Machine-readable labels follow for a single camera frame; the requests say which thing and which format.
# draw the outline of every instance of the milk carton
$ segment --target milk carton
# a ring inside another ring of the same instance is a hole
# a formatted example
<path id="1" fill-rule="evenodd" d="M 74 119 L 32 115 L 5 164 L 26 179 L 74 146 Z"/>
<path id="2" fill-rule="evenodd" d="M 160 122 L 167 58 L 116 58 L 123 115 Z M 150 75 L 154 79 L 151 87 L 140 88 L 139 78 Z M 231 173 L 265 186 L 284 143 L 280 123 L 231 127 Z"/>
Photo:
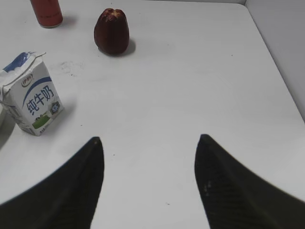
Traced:
<path id="1" fill-rule="evenodd" d="M 23 52 L 0 71 L 0 103 L 22 130 L 36 136 L 63 110 L 44 54 Z"/>

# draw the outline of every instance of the white object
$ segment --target white object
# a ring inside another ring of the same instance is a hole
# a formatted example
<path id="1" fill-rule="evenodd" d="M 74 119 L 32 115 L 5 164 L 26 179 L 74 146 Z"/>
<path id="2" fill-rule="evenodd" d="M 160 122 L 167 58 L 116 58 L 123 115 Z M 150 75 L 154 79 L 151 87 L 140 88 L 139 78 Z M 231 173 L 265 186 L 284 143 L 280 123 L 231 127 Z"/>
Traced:
<path id="1" fill-rule="evenodd" d="M 0 103 L 22 130 L 37 136 L 63 110 L 44 54 L 23 52 L 0 71 Z"/>
<path id="2" fill-rule="evenodd" d="M 5 118 L 5 114 L 5 110 L 3 109 L 2 105 L 0 105 L 0 128 Z"/>
<path id="3" fill-rule="evenodd" d="M 208 229 L 193 169 L 203 133 L 305 200 L 304 123 L 244 6 L 65 0 L 63 24 L 47 30 L 27 1 L 3 4 L 0 21 L 14 20 L 0 25 L 0 50 L 45 50 L 65 110 L 39 138 L 13 130 L 0 150 L 0 202 L 100 136 L 105 177 L 92 229 Z M 107 7 L 127 17 L 131 43 L 121 57 L 94 43 Z"/>
<path id="4" fill-rule="evenodd" d="M 246 6 L 305 120 L 305 1 L 248 0 Z"/>

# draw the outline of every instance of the white tabletop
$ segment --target white tabletop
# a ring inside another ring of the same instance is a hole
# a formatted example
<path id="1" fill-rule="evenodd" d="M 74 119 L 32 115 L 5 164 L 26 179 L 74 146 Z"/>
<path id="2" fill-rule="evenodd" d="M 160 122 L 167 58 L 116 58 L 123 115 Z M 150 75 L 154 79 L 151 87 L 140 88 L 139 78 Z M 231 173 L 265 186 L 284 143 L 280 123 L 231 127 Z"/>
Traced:
<path id="1" fill-rule="evenodd" d="M 65 22 L 43 29 L 28 1 L 3 2 L 0 63 L 46 51 L 66 109 L 40 137 L 13 129 L 0 149 L 0 202 L 96 135 L 105 177 L 93 229 L 207 229 L 193 171 L 203 133 L 305 200 L 304 123 L 244 6 L 62 0 Z M 132 43 L 123 57 L 106 56 L 94 43 L 107 7 L 127 16 Z"/>

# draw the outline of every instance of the red fruit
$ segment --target red fruit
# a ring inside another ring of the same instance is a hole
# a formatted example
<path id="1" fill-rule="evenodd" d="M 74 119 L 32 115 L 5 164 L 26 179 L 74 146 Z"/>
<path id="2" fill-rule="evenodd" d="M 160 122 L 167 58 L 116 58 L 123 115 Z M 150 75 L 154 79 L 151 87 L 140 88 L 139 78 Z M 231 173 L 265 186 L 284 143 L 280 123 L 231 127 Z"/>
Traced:
<path id="1" fill-rule="evenodd" d="M 122 10 L 105 9 L 94 28 L 94 41 L 110 55 L 123 53 L 129 44 L 129 28 Z"/>

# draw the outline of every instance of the red can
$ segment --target red can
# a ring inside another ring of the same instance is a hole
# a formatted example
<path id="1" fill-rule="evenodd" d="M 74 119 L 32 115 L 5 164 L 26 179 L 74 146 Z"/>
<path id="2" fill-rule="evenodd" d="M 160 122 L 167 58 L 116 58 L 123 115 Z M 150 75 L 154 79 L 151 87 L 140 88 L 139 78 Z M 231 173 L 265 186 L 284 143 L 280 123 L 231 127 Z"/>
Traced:
<path id="1" fill-rule="evenodd" d="M 58 0 L 30 0 L 38 23 L 52 28 L 62 23 L 61 8 Z"/>

